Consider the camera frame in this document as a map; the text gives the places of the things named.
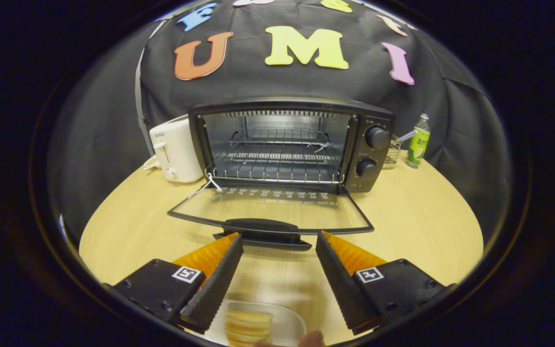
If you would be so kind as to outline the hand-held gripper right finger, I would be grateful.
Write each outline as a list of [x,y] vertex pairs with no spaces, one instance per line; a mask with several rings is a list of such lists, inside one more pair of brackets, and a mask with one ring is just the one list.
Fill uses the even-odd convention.
[[327,231],[318,233],[316,253],[353,334],[402,325],[455,286],[443,285],[407,259],[386,261]]

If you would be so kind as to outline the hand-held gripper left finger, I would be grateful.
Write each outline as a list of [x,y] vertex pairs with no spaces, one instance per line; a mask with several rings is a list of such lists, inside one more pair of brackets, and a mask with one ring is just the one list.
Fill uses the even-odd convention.
[[104,288],[137,312],[203,334],[222,305],[243,252],[242,235],[231,233],[174,262],[152,259]]

